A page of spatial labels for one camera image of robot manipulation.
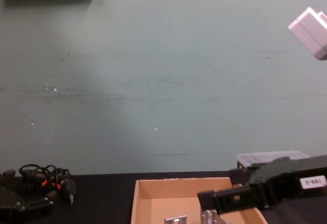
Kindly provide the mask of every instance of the cardboard box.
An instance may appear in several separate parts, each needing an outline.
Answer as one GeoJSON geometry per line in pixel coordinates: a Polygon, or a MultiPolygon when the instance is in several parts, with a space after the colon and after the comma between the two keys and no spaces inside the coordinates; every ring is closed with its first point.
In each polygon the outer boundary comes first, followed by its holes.
{"type": "MultiPolygon", "coordinates": [[[[165,218],[186,215],[188,224],[200,224],[197,193],[231,188],[230,179],[190,178],[136,181],[131,224],[164,224],[165,218]]],[[[221,215],[232,224],[267,224],[258,209],[221,215]]]]}

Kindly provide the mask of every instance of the black table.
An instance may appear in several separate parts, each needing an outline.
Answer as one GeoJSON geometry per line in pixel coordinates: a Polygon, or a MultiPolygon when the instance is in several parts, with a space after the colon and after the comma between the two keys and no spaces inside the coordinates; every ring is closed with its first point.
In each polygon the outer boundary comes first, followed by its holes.
{"type": "MultiPolygon", "coordinates": [[[[74,206],[70,207],[59,199],[51,215],[28,223],[130,224],[136,180],[225,176],[226,171],[75,176],[78,195],[74,206]]],[[[11,188],[25,197],[26,191],[20,178],[13,180],[11,188]]],[[[327,197],[288,201],[273,210],[263,211],[263,215],[269,224],[327,224],[327,197]]]]}

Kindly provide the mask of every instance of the white label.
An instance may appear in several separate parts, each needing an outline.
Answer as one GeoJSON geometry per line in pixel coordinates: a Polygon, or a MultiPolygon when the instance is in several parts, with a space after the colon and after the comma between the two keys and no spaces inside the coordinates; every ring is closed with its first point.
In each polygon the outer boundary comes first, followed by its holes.
{"type": "Polygon", "coordinates": [[[327,180],[324,175],[301,178],[300,182],[303,189],[318,188],[327,185],[327,180]]]}

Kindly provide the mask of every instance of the white power adapter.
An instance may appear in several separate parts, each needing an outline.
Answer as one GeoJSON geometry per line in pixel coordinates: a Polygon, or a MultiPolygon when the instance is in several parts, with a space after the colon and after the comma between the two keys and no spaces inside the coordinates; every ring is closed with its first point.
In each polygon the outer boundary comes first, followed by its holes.
{"type": "Polygon", "coordinates": [[[319,60],[327,60],[327,17],[307,8],[288,28],[319,60]]]}

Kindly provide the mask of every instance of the clear plastic container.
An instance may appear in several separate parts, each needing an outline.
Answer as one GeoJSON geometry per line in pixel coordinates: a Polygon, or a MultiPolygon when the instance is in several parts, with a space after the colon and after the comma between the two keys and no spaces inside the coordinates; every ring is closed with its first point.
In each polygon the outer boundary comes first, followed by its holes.
{"type": "Polygon", "coordinates": [[[238,168],[247,168],[252,164],[269,163],[274,159],[289,156],[290,159],[305,159],[308,155],[300,151],[271,151],[271,152],[254,152],[241,153],[237,155],[238,168]]]}

